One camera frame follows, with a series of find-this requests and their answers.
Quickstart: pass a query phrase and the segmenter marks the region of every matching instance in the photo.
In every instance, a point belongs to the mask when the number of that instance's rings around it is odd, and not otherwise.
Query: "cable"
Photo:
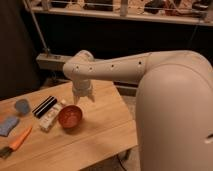
[[[192,34],[191,34],[191,37],[190,37],[190,39],[189,39],[189,41],[188,41],[187,49],[190,49],[190,48],[191,48],[192,41],[193,41],[193,39],[194,39],[194,37],[195,37],[195,35],[196,35],[196,33],[197,33],[197,29],[198,29],[198,27],[199,27],[199,25],[200,25],[200,20],[201,20],[201,19],[199,18],[198,23],[195,25],[195,28],[194,28],[194,30],[193,30],[193,32],[192,32]]]
[[[127,169],[123,166],[123,163],[122,163],[122,161],[121,161],[119,155],[117,154],[116,156],[117,156],[117,159],[118,159],[118,162],[119,162],[121,168],[122,168],[124,171],[127,171]]]

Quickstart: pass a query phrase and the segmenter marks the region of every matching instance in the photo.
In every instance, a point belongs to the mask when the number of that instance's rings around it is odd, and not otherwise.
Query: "wooden table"
[[[8,137],[0,137],[0,146],[8,145],[15,136],[33,124],[24,144],[6,160],[0,158],[0,170],[7,171],[71,171],[85,168],[137,145],[135,121],[112,82],[93,81],[95,103],[81,98],[83,121],[70,131],[57,122],[49,133],[40,130],[32,113],[19,116],[13,107],[26,98],[34,109],[49,95],[73,104],[72,84],[36,91],[0,102],[0,119],[18,115],[20,123]]]

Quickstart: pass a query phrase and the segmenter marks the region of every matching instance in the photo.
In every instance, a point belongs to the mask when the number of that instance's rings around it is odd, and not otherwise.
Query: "floor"
[[[57,84],[61,84],[66,82],[66,80],[55,80],[48,78],[46,79],[41,89],[48,88]],[[121,95],[124,102],[128,106],[129,110],[131,111],[133,117],[135,117],[135,97],[134,96],[127,96]],[[131,149],[131,153],[128,160],[124,160],[125,152],[118,154],[119,159],[123,167],[127,171],[140,171],[140,164],[139,164],[139,155],[138,155],[138,147],[134,147]],[[113,156],[108,158],[104,161],[101,161],[97,164],[94,164],[88,168],[83,169],[82,171],[122,171],[125,170],[122,168],[121,164],[119,163],[119,159],[117,156]]]

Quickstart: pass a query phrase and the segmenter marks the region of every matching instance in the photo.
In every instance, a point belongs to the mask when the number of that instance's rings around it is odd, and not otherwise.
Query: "small cup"
[[[82,110],[76,105],[63,108],[58,114],[58,122],[63,128],[76,127],[82,120]]]
[[[15,109],[19,113],[26,115],[30,112],[30,105],[26,99],[20,99],[15,103]]]

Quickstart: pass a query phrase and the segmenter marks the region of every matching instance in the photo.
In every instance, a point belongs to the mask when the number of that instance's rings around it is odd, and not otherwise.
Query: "item on shelf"
[[[32,126],[24,130],[24,132],[17,137],[9,146],[6,146],[0,150],[0,157],[6,159],[13,151],[16,151],[27,138],[32,130]]]
[[[7,137],[10,131],[19,123],[19,118],[16,116],[8,116],[0,123],[0,136]]]
[[[70,0],[51,0],[50,3],[53,8],[65,8],[70,3]]]
[[[199,10],[199,11],[206,11],[211,4],[211,0],[196,0],[192,4],[192,9]]]
[[[63,128],[76,127],[82,120],[82,110],[76,105],[63,108],[58,114],[58,122]]]
[[[53,126],[53,124],[56,121],[56,118],[60,112],[60,110],[66,106],[66,101],[61,100],[59,103],[56,103],[50,111],[45,114],[39,123],[39,126],[42,131],[48,132],[50,128]]]
[[[165,1],[165,14],[168,16],[183,16],[183,17],[195,17],[202,18],[204,13],[200,11],[193,11],[190,8],[181,8],[181,4],[175,4],[173,0]]]
[[[98,11],[112,11],[113,0],[84,0],[84,9]]]
[[[32,112],[35,117],[40,118],[43,116],[53,105],[57,103],[57,99],[53,96],[49,96],[41,104],[39,104]]]
[[[26,115],[30,112],[30,105],[29,105],[27,99],[18,100],[15,103],[14,107],[19,113],[21,113],[23,115]]]
[[[145,4],[144,11],[157,14],[160,9],[163,9],[165,6],[165,1],[163,0],[152,0]]]

